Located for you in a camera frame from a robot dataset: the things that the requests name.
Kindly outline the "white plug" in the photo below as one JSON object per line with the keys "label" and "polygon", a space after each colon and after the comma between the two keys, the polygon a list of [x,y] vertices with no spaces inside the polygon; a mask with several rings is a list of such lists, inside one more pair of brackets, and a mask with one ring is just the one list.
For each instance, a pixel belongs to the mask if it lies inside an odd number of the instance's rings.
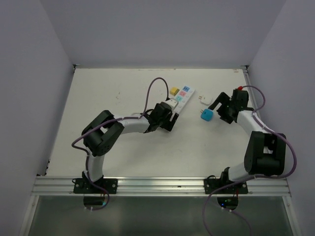
{"label": "white plug", "polygon": [[199,95],[198,99],[200,101],[201,104],[205,105],[205,106],[210,106],[212,104],[213,98],[211,95],[206,94],[206,95]]}

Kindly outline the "blue plug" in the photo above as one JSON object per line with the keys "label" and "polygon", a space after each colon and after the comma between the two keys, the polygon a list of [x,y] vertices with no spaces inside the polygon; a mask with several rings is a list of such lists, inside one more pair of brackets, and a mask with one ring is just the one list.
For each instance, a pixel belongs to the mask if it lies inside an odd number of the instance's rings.
{"label": "blue plug", "polygon": [[204,121],[211,121],[214,116],[214,111],[210,109],[204,109],[201,111],[200,118]]}

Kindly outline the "white power strip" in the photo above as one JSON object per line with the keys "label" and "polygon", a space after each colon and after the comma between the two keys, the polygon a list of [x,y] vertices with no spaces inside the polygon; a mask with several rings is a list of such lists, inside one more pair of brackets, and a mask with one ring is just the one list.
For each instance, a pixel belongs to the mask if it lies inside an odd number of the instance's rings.
{"label": "white power strip", "polygon": [[177,114],[181,113],[182,109],[187,105],[189,100],[192,98],[194,92],[195,92],[194,88],[189,86],[183,86],[183,88],[179,89],[179,91],[173,95],[173,98],[175,98],[178,101],[178,105],[174,109],[175,113]]}

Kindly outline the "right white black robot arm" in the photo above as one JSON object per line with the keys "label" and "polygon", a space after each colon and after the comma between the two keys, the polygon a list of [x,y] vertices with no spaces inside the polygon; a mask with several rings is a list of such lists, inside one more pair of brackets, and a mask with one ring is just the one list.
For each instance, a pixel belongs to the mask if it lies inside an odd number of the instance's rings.
{"label": "right white black robot arm", "polygon": [[208,108],[213,112],[219,106],[217,113],[221,120],[228,124],[237,123],[249,135],[244,161],[227,167],[216,180],[217,186],[225,193],[232,192],[237,181],[247,177],[278,177],[284,172],[285,135],[268,131],[248,102],[249,93],[237,88],[231,97],[221,92]]}

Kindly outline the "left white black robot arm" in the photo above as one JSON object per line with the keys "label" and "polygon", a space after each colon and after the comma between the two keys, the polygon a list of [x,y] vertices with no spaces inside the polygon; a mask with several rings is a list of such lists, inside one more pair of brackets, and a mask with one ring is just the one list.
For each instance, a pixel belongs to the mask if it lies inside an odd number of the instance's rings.
{"label": "left white black robot arm", "polygon": [[104,156],[122,134],[150,133],[158,128],[171,131],[178,114],[174,112],[178,101],[169,99],[157,103],[149,113],[131,117],[114,116],[109,110],[102,111],[83,131],[83,144],[88,148],[85,187],[97,193],[102,187]]}

